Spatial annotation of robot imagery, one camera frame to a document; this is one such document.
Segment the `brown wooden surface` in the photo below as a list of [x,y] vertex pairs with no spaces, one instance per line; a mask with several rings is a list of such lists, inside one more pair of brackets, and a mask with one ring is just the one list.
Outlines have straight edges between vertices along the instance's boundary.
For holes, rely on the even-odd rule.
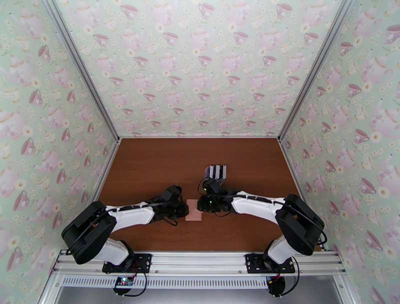
[[[198,199],[199,181],[207,165],[226,164],[224,187],[269,197],[297,194],[275,139],[124,139],[100,195],[106,205],[137,204],[161,194],[170,185],[183,188],[183,198]],[[277,225],[251,215],[218,218],[203,213],[202,221],[160,221],[112,234],[134,250],[263,251],[281,235]]]

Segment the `teapot pattern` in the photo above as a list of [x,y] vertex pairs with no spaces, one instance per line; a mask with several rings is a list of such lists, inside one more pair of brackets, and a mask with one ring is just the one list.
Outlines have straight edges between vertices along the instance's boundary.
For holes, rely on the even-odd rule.
[[[85,28],[95,27],[100,20],[96,5],[80,3],[73,7],[74,20]],[[33,303],[54,259],[65,248],[61,231],[89,203],[114,139],[42,2],[4,5],[0,11],[0,303]],[[92,47],[88,43],[86,50]],[[117,64],[113,60],[113,54],[99,53],[93,65],[112,73]],[[116,105],[128,100],[123,91],[109,95]]]
[[340,6],[282,1],[57,4],[121,136],[275,137]]
[[400,303],[400,1],[363,1],[283,138],[362,303]]

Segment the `vented panel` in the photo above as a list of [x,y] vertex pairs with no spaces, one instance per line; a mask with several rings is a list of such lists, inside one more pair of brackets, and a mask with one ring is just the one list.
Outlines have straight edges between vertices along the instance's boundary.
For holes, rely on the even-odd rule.
[[[66,275],[64,287],[113,288],[117,276]],[[143,288],[144,276],[132,288]],[[267,289],[265,277],[148,277],[148,289]]]

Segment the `small pink cloth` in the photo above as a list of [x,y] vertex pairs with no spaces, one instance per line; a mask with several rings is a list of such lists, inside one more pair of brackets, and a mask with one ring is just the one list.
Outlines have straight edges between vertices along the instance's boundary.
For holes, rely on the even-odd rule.
[[189,214],[185,216],[185,221],[193,222],[193,221],[201,221],[202,220],[202,213],[201,211],[197,210],[197,199],[187,199],[186,204],[189,207]]

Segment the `wallpaper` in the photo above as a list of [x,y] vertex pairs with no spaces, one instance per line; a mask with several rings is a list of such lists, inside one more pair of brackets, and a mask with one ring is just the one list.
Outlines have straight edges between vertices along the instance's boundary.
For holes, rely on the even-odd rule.
[[363,303],[400,303],[400,2],[360,1],[284,138]]
[[0,303],[36,303],[113,138],[39,1],[0,4]]
[[57,0],[120,136],[277,136],[340,1]]

